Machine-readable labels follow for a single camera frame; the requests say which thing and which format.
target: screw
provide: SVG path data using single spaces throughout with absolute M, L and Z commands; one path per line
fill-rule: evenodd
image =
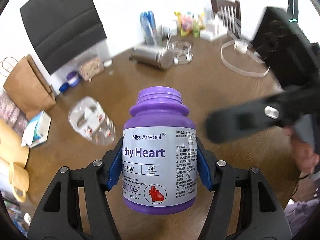
M 226 163 L 225 161 L 223 161 L 223 160 L 218 161 L 217 164 L 218 164 L 219 166 L 221 166 L 221 167 L 224 167 L 224 166 L 227 165 L 227 163 Z
M 100 166 L 101 164 L 102 164 L 102 161 L 101 161 L 101 160 L 95 160 L 95 161 L 93 162 L 93 166 L 96 166 L 96 167 Z
M 257 168 L 257 167 L 252 167 L 251 168 L 251 171 L 253 172 L 253 173 L 259 173 L 259 168 Z
M 63 167 L 60 168 L 60 172 L 61 173 L 65 173 L 67 171 L 68 171 L 68 167 L 66 167 L 66 166 L 63 166 Z

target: purple bottle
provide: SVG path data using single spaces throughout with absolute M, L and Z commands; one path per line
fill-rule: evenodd
M 168 215 L 196 201 L 196 130 L 188 114 L 173 88 L 139 93 L 123 131 L 123 200 L 131 209 Z

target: stainless steel bottle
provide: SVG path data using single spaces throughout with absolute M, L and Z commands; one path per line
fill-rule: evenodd
M 173 63 L 173 58 L 173 53 L 165 47 L 138 45 L 132 49 L 130 59 L 166 70 Z

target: green bottle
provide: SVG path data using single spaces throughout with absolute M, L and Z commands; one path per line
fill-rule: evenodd
M 199 19 L 197 14 L 193 18 L 193 36 L 194 37 L 200 36 L 200 25 L 199 25 Z

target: blue gripper pad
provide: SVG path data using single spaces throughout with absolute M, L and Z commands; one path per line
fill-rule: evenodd
M 201 179 L 202 184 L 207 188 L 207 190 L 211 190 L 213 187 L 211 181 L 211 171 L 205 160 L 203 153 L 197 146 L 197 170 Z
M 202 184 L 208 190 L 211 190 L 211 188 L 213 187 L 213 184 L 211 181 L 210 168 L 199 147 L 197 147 L 197 170 L 198 170 Z M 109 190 L 111 190 L 112 187 L 117 184 L 121 171 L 122 171 L 122 146 L 119 148 L 119 151 L 117 152 L 108 170 L 107 187 Z
M 113 186 L 117 185 L 121 171 L 122 171 L 122 143 L 121 143 L 121 147 L 116 153 L 116 156 L 113 159 L 110 165 L 110 168 L 108 170 L 107 187 L 109 190 L 111 190 Z

